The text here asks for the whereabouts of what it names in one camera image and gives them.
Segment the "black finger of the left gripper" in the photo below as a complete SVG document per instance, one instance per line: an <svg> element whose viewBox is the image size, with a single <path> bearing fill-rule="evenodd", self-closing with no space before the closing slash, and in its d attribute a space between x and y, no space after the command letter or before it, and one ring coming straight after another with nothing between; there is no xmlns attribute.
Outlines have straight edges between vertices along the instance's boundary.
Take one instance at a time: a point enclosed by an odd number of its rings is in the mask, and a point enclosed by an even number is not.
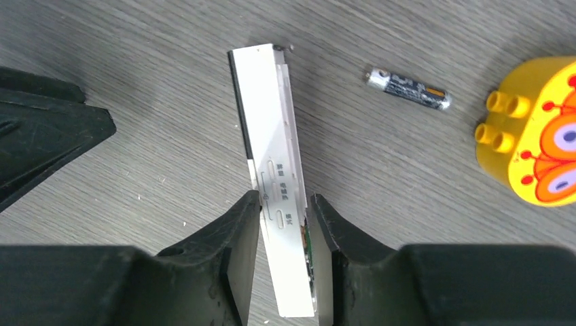
<svg viewBox="0 0 576 326"><path fill-rule="evenodd" d="M70 82L1 68L1 210L116 132Z"/></svg>

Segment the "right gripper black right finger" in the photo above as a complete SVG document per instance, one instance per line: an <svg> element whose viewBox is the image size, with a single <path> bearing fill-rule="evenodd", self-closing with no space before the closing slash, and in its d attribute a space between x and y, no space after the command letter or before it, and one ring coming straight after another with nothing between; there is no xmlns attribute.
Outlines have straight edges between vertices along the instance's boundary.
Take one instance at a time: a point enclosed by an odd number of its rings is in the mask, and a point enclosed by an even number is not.
<svg viewBox="0 0 576 326"><path fill-rule="evenodd" d="M575 254L549 245L392 249L310 199L320 325L574 325Z"/></svg>

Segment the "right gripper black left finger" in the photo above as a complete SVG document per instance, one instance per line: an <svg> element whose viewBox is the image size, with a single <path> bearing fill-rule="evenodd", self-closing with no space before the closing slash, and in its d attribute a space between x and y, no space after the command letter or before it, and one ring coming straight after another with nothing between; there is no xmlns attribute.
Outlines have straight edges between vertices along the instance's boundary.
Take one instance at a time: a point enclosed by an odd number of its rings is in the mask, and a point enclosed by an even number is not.
<svg viewBox="0 0 576 326"><path fill-rule="evenodd" d="M3 245L2 325L246 325L259 236L248 191L191 236L131 246Z"/></svg>

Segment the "long white remote control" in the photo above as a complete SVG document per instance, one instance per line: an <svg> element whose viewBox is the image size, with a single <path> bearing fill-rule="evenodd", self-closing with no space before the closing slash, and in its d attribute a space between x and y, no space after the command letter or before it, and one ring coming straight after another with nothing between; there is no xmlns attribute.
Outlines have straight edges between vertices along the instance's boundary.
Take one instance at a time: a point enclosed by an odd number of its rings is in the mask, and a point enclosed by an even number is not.
<svg viewBox="0 0 576 326"><path fill-rule="evenodd" d="M228 60L278 313L313 317L307 199L285 51L267 43L231 50Z"/></svg>

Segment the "red black battery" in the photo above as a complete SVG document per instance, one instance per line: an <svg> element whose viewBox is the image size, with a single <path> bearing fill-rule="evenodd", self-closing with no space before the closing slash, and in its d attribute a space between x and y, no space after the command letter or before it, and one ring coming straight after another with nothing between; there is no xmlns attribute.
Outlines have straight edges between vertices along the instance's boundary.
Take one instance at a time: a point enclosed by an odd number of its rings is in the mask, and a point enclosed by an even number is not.
<svg viewBox="0 0 576 326"><path fill-rule="evenodd" d="M372 68L365 73L364 80L374 89L430 109L444 111L452 104L447 91L384 69Z"/></svg>

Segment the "orange yellow toy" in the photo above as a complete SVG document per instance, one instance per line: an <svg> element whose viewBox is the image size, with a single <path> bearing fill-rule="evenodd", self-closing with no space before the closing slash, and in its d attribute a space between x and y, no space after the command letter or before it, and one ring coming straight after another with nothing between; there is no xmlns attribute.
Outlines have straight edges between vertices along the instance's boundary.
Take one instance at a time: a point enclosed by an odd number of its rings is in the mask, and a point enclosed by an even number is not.
<svg viewBox="0 0 576 326"><path fill-rule="evenodd" d="M575 57L523 62L486 99L476 158L524 201L575 202Z"/></svg>

